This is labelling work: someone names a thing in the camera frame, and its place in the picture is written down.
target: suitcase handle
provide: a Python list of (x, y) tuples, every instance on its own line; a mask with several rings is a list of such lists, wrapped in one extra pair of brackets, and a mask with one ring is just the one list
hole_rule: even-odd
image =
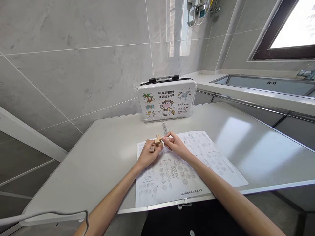
[(159, 77), (159, 78), (152, 78), (152, 79), (149, 79), (149, 83), (168, 81), (168, 80), (179, 80), (179, 75), (172, 75), (172, 76), (165, 76), (165, 77)]

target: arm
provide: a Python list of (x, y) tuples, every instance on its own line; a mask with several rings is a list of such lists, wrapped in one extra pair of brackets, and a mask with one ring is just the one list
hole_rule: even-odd
[(249, 235), (285, 236), (254, 204), (196, 158), (176, 134), (169, 132), (162, 140), (165, 146), (195, 169), (215, 197)]
[[(125, 177), (103, 198), (103, 200), (89, 214), (89, 229), (86, 236), (103, 236), (115, 216), (121, 201), (125, 197), (136, 177), (150, 165), (163, 149), (163, 144), (155, 147), (155, 152), (150, 153), (149, 148), (154, 145), (154, 140), (147, 140), (136, 164)], [(74, 236), (82, 236), (86, 229), (85, 221), (80, 225)]]

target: palm tree drawing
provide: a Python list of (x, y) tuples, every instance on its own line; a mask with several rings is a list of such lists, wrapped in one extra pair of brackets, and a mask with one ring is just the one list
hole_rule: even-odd
[(150, 102), (154, 102), (152, 99), (154, 98), (154, 96), (150, 96), (150, 94), (143, 94), (142, 97), (144, 98), (147, 98), (147, 103), (150, 103)]

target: airplane drawing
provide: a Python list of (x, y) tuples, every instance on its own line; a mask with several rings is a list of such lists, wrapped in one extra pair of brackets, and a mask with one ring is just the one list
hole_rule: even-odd
[(189, 94), (189, 91), (186, 93), (180, 92), (180, 94), (182, 94), (179, 99), (181, 100), (182, 98), (185, 98), (185, 100), (187, 99), (187, 94)]

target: hand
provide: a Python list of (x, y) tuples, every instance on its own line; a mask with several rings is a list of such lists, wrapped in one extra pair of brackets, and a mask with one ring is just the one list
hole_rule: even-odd
[(187, 160), (189, 154), (191, 154), (191, 152), (186, 148), (181, 139), (172, 131), (169, 131), (167, 135), (162, 137), (162, 141), (164, 142), (165, 146), (168, 147), (168, 149), (175, 152), (181, 157), (181, 159), (185, 161)]
[[(151, 146), (154, 146), (154, 152), (149, 151)], [(141, 170), (145, 169), (157, 158), (162, 149), (163, 144), (159, 144), (159, 146), (157, 147), (156, 145), (154, 145), (154, 140), (147, 139), (136, 165), (138, 165)]]

